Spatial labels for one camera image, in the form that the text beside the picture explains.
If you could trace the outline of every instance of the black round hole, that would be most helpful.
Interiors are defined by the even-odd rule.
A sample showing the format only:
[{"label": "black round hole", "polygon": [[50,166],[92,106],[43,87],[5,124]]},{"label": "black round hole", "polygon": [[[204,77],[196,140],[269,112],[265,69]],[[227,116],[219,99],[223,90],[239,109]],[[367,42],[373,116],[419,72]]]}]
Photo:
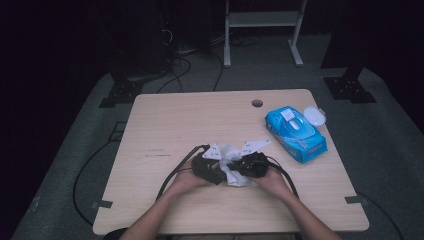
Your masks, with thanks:
[{"label": "black round hole", "polygon": [[261,100],[255,99],[252,101],[252,105],[254,107],[262,107],[264,105],[264,103]]}]

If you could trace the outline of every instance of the gray carpet floor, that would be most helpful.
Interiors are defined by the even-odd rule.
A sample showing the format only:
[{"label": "gray carpet floor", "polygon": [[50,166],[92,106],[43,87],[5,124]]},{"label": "gray carpet floor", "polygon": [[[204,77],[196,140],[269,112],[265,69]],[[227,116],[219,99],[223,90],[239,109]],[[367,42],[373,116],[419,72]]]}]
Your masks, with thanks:
[{"label": "gray carpet floor", "polygon": [[[327,127],[355,189],[367,194],[396,222],[405,239],[424,236],[424,137],[391,96],[384,81],[364,69],[359,77],[377,103],[352,104],[334,100],[324,77],[341,76],[345,69],[320,69],[328,35],[300,36],[298,48],[303,67],[294,65],[288,36],[263,37],[259,44],[232,48],[232,66],[224,69],[216,91],[309,89],[326,112]],[[214,52],[223,59],[222,46]],[[214,55],[184,57],[191,69],[182,76],[184,92],[212,91],[221,71]],[[176,61],[175,73],[188,67]],[[156,93],[173,75],[145,84],[143,93]],[[75,211],[72,192],[75,179],[87,160],[107,144],[115,123],[127,121],[131,104],[99,108],[113,85],[109,74],[99,79],[70,129],[33,204],[13,239],[102,239]],[[179,92],[177,82],[161,93]],[[94,221],[119,142],[107,144],[81,173],[76,202]],[[364,202],[370,227],[364,232],[340,233],[344,239],[399,239],[388,218],[370,202]]]}]

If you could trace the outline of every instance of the wooden table top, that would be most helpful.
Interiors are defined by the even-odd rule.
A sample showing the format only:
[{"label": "wooden table top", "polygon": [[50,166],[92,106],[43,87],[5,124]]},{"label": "wooden table top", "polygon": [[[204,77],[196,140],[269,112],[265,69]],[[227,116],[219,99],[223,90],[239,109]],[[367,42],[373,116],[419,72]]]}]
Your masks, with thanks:
[{"label": "wooden table top", "polygon": [[[253,100],[263,102],[254,107]],[[271,140],[259,150],[290,174],[301,201],[335,231],[369,226],[337,149],[325,125],[328,152],[306,164],[295,161],[265,127],[266,114],[292,106],[316,106],[305,89],[140,95],[134,102],[93,231],[103,235],[129,227],[154,203],[168,174],[196,146]],[[177,200],[160,233],[280,233],[299,228],[288,209],[260,187],[201,187]]]}]

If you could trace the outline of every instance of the blue wet wipes package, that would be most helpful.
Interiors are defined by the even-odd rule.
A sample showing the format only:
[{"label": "blue wet wipes package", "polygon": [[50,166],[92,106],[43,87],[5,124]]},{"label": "blue wet wipes package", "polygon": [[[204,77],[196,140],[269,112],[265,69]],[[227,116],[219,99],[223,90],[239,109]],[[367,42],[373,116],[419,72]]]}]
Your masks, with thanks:
[{"label": "blue wet wipes package", "polygon": [[[316,108],[305,109],[305,113],[307,112],[314,113],[312,119],[317,119],[315,113],[320,114]],[[310,120],[293,107],[286,106],[273,110],[266,115],[265,121],[266,128],[300,163],[306,163],[328,150],[325,137]]]}]

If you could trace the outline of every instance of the white metal stand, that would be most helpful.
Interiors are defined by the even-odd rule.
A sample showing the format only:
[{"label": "white metal stand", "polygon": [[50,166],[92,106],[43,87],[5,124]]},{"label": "white metal stand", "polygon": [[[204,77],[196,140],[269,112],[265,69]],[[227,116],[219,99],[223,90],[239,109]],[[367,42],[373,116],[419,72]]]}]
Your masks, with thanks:
[{"label": "white metal stand", "polygon": [[226,2],[224,66],[231,67],[230,28],[231,27],[277,27],[292,26],[293,38],[288,41],[296,66],[303,66],[297,50],[297,39],[306,8],[307,0],[302,0],[299,11],[286,12],[233,12],[230,13],[229,0]]}]

